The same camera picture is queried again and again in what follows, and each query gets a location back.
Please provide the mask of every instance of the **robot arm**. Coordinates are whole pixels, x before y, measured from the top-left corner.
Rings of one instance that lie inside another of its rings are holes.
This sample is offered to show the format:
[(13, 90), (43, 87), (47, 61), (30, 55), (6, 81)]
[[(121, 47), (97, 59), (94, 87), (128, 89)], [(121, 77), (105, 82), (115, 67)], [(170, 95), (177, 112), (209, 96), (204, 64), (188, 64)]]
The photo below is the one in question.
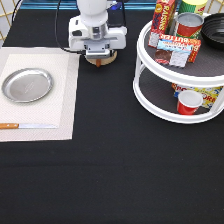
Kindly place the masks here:
[(80, 16), (69, 22), (71, 50), (86, 50), (88, 59), (108, 58), (113, 50), (126, 46), (126, 27), (108, 28), (107, 8), (116, 4), (107, 0), (77, 0)]

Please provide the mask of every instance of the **knife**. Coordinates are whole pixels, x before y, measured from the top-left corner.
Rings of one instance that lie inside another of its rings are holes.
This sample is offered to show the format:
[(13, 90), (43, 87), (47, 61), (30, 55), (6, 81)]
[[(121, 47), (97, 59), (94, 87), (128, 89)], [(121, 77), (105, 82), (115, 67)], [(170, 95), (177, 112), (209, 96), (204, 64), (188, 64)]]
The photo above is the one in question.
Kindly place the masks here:
[(51, 124), (13, 124), (13, 123), (5, 123), (0, 124), (0, 129), (52, 129), (57, 128), (55, 125)]

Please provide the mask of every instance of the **cable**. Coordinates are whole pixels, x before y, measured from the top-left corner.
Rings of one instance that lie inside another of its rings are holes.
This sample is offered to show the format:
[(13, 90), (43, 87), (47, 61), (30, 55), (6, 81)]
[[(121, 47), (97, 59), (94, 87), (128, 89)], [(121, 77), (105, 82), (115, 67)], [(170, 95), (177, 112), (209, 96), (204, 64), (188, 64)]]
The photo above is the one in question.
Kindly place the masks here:
[(16, 9), (17, 9), (17, 7), (18, 7), (18, 5), (19, 5), (19, 3), (20, 3), (21, 1), (23, 1), (23, 0), (19, 0), (19, 1), (17, 2), (16, 6), (15, 6), (15, 8), (14, 8), (14, 10), (13, 10), (13, 13), (12, 13), (12, 24), (13, 24), (13, 22), (14, 22), (14, 16), (15, 16)]
[(123, 23), (124, 26), (126, 27), (126, 15), (125, 15), (125, 8), (124, 8), (124, 0), (122, 0), (122, 14), (123, 14)]
[(69, 52), (69, 53), (76, 53), (76, 54), (84, 54), (85, 55), (85, 51), (70, 51), (70, 50), (67, 50), (64, 47), (62, 47), (61, 44), (58, 42), (57, 25), (58, 25), (58, 12), (59, 12), (60, 4), (61, 4), (61, 0), (58, 1), (56, 16), (55, 16), (55, 40), (56, 40), (56, 43), (57, 43), (58, 47), (60, 47), (63, 51), (66, 51), (66, 52)]

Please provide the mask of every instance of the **black table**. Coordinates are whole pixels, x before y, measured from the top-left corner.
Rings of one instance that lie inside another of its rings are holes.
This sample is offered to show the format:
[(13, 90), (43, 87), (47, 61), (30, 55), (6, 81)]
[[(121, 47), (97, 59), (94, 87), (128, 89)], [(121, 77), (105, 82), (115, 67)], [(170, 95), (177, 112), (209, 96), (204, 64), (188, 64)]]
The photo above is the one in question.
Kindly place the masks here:
[[(59, 39), (69, 19), (60, 11)], [(127, 47), (100, 69), (80, 58), (71, 141), (0, 143), (1, 224), (224, 223), (224, 113), (181, 125), (132, 89), (150, 11), (127, 11)], [(20, 10), (5, 47), (56, 47), (52, 10)]]

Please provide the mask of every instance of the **yellow package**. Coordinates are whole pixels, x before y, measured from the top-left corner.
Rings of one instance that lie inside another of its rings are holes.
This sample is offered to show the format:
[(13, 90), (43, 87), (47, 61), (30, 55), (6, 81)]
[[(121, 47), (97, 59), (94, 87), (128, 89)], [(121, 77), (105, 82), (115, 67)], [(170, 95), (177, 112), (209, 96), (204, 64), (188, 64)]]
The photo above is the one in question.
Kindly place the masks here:
[(211, 107), (215, 103), (219, 93), (221, 92), (222, 88), (223, 88), (223, 86), (212, 87), (212, 88), (198, 88), (198, 87), (186, 87), (186, 86), (176, 85), (174, 96), (178, 97), (179, 93), (183, 90), (194, 90), (194, 91), (202, 94), (202, 96), (203, 96), (202, 106), (205, 108), (211, 109)]

